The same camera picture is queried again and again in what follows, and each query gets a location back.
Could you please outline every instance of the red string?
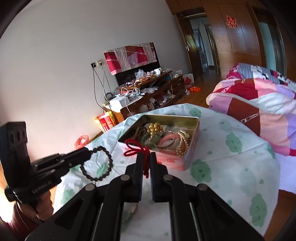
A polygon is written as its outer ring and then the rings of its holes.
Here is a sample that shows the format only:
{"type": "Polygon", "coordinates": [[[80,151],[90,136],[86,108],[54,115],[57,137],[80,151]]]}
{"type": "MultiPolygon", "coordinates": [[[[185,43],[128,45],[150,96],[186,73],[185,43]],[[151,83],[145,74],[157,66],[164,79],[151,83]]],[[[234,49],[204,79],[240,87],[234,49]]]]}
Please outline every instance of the red string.
{"type": "Polygon", "coordinates": [[[126,145],[130,148],[130,150],[126,151],[123,155],[124,156],[133,156],[135,154],[138,154],[138,152],[142,152],[144,154],[144,161],[143,161],[143,175],[148,178],[149,177],[149,168],[150,168],[150,162],[149,162],[149,155],[150,151],[148,146],[143,148],[143,146],[134,139],[127,139],[126,145]],[[133,143],[135,146],[138,146],[139,148],[133,148],[129,144],[133,143]]]}

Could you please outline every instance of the red paper cutout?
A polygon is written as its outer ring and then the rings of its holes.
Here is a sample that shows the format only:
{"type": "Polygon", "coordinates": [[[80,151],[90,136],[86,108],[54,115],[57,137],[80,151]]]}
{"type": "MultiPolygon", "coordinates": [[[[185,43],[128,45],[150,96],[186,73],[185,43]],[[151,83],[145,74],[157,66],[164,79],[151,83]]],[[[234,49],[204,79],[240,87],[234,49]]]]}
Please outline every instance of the red paper cutout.
{"type": "Polygon", "coordinates": [[[237,21],[235,18],[232,18],[230,16],[226,16],[227,22],[226,24],[230,27],[230,28],[237,28],[237,21]]]}

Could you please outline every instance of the human hand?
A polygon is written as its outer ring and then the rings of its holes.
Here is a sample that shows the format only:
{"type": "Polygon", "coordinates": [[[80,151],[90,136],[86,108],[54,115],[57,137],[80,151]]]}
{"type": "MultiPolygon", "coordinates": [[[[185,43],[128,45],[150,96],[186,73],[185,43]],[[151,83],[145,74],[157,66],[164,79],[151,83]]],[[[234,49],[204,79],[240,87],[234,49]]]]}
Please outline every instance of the human hand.
{"type": "Polygon", "coordinates": [[[47,191],[39,196],[38,203],[36,205],[36,211],[29,204],[19,204],[20,210],[28,218],[39,218],[40,220],[47,220],[53,214],[52,201],[50,200],[50,191],[47,191]]]}

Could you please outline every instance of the metal screw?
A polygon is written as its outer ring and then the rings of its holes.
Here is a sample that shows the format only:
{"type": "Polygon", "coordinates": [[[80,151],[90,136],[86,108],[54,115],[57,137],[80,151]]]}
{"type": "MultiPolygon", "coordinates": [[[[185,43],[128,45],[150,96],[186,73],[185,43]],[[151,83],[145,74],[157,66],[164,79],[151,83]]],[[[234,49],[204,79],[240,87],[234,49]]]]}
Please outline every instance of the metal screw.
{"type": "Polygon", "coordinates": [[[206,190],[207,190],[207,185],[205,185],[205,184],[203,184],[203,183],[202,183],[202,184],[199,184],[197,187],[198,187],[198,189],[201,190],[201,191],[206,191],[206,190]]]}
{"type": "Polygon", "coordinates": [[[170,174],[165,174],[165,175],[163,176],[163,179],[164,179],[165,181],[171,181],[171,180],[173,179],[173,176],[170,175],[170,174]]]}
{"type": "Polygon", "coordinates": [[[85,190],[92,191],[92,190],[94,190],[95,187],[96,186],[94,184],[90,183],[85,186],[85,190]]]}
{"type": "Polygon", "coordinates": [[[127,181],[127,180],[130,179],[130,176],[127,175],[127,174],[123,174],[123,175],[120,177],[120,179],[121,179],[122,181],[127,181]]]}

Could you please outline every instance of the wooden door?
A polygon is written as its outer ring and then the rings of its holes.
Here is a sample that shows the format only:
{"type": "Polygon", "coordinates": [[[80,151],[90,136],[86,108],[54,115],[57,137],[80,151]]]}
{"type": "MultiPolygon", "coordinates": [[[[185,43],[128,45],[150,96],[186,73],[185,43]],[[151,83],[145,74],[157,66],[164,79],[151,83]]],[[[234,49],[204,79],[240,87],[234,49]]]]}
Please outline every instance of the wooden door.
{"type": "Polygon", "coordinates": [[[187,57],[193,73],[193,77],[194,79],[196,79],[203,73],[203,71],[198,47],[194,39],[193,29],[191,27],[189,19],[177,15],[176,19],[182,33],[185,50],[187,52],[187,57]]]}

